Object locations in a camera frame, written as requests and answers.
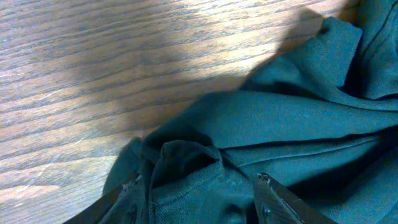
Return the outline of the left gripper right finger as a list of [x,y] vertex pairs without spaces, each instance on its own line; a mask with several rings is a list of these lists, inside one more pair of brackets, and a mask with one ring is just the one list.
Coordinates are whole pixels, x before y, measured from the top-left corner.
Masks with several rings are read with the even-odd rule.
[[254,183],[259,224],[336,224],[265,172]]

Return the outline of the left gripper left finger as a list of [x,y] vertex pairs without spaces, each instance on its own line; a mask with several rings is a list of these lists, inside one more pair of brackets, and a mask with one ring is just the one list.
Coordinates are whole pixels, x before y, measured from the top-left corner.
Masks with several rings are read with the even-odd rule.
[[140,179],[117,186],[64,224],[140,223]]

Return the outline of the black t-shirt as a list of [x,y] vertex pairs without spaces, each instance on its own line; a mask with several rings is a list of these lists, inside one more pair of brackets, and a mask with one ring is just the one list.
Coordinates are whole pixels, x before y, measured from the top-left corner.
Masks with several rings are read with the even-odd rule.
[[150,223],[257,223],[261,172],[338,223],[396,223],[397,2],[324,19],[238,89],[131,141],[104,193],[135,172]]

